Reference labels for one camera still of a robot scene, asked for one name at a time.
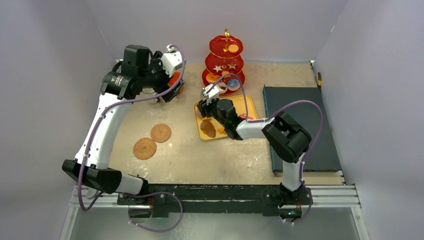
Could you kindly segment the orange fish cookie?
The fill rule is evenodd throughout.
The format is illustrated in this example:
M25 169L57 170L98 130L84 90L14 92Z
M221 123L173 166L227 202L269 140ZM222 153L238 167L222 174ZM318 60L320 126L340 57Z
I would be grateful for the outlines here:
M217 131L220 133L220 134L222 134L222 135L226 135L227 133L226 133L226 131L225 131L225 128L224 127L219 127L218 129L217 129Z

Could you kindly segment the red white cake slice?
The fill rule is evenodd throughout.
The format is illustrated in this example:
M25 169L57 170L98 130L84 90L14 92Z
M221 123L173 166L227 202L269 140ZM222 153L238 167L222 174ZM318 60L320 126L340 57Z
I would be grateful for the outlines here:
M239 117L242 119L249 119L249 120L252 119L250 116L246 116L245 114L240 114Z

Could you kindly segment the blue glazed donut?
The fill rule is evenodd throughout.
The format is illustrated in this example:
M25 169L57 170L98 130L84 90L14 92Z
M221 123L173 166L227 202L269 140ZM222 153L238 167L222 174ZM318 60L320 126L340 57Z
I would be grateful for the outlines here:
M236 92L241 88L241 84L237 79L230 79L226 85L227 89L233 92Z

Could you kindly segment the white iced star cookie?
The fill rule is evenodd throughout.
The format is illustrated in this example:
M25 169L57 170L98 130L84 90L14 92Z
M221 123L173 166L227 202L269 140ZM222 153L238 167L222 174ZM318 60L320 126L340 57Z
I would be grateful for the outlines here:
M214 70L216 73L222 72L222 71L223 71L223 69L222 69L222 65L215 65L215 67L213 68L213 70Z

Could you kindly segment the red three tier stand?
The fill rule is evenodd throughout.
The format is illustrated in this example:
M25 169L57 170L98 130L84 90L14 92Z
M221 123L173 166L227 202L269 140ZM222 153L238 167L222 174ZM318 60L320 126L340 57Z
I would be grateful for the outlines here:
M237 53L230 53L228 51L229 45L238 45L239 51ZM243 43L240 39L236 38L232 34L230 34L230 31L228 28L224 30L223 35L218 35L214 37L209 42L209 54L204 60L205 69L202 72L202 81L205 86L212 84L206 81L206 75L207 74L213 74L219 78L222 77L222 71L228 71L231 74L237 75L240 80L241 86L246 81L246 76L243 71L244 67L244 60L241 56L241 53L244 50ZM236 69L229 69L227 64L235 63L237 64ZM213 68L217 66L222 66L222 71L216 73ZM228 83L229 80L236 79L234 76L226 76L220 82L224 82L225 84ZM227 89L227 92L222 95L231 95L236 93L237 91L230 91Z

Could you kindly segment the gingerbread star cookie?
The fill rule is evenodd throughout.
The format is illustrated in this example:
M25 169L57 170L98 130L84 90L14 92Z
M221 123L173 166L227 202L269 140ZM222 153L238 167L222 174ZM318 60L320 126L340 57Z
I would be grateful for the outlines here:
M227 64L227 66L229 70L235 70L237 68L237 64L233 62Z

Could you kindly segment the pink handled metal tongs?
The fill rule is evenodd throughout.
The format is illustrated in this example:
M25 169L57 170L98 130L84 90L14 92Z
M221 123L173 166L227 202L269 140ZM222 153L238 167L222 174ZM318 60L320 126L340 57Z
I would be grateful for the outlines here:
M202 113L201 113L201 111L199 110L199 107L198 106L195 106L195 115L199 118L199 119L202 119L203 118L203 116L202 116Z

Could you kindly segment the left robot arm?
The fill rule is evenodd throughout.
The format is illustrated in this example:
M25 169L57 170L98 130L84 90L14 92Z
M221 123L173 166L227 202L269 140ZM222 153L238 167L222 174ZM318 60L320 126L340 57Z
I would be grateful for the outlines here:
M152 51L141 45L128 45L123 59L107 73L100 86L99 103L89 132L74 159L66 159L62 170L79 186L107 194L128 193L138 205L146 203L148 182L142 177L112 169L110 157L119 128L132 104L143 89L152 89L154 96L170 102L184 85L179 77L169 86L175 72L185 68L185 57L174 44L166 52Z

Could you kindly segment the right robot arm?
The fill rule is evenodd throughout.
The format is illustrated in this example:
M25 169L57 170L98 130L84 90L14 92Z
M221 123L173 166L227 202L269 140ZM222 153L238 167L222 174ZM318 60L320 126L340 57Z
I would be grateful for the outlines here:
M310 133L281 108L274 116L250 120L237 114L230 99L200 100L197 108L204 118L213 118L232 140L266 139L282 160L280 196L288 204L300 198L304 188L303 158L315 144Z

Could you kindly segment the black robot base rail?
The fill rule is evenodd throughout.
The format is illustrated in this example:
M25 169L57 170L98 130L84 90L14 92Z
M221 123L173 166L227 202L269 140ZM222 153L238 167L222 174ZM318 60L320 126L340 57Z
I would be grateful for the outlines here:
M154 218L170 213L261 214L284 220L300 219L313 205L309 188L290 192L278 184L159 184L150 183L147 197L119 193L118 205L146 207Z

